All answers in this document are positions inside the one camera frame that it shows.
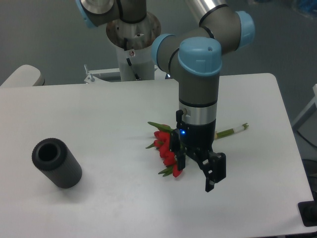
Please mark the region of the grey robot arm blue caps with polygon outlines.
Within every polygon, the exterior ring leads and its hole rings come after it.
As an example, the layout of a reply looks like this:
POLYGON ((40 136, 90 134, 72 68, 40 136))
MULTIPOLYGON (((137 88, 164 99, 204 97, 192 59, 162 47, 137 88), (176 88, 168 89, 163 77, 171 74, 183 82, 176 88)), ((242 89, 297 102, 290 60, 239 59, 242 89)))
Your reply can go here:
POLYGON ((226 177, 226 156, 212 149, 216 125, 222 55, 253 42, 255 26, 244 11, 224 0, 189 0, 198 27, 181 36, 162 34, 158 19, 144 0, 78 0, 90 28, 106 25, 108 39, 120 48, 123 81, 149 80, 154 68, 178 82, 179 109, 169 148, 177 169, 193 159, 206 177, 205 190, 226 177))

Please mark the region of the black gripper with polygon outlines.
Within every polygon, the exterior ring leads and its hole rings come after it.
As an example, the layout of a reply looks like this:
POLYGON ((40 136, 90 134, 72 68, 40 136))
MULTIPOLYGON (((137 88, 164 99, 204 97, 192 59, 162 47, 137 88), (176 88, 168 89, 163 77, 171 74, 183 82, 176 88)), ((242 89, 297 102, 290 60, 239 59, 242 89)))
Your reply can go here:
POLYGON ((169 149, 174 153, 177 169, 185 168, 186 157, 193 159, 206 177, 205 191, 226 178, 226 155, 212 150, 215 121, 204 125, 186 123, 184 110, 176 111, 176 129, 170 133, 169 149))

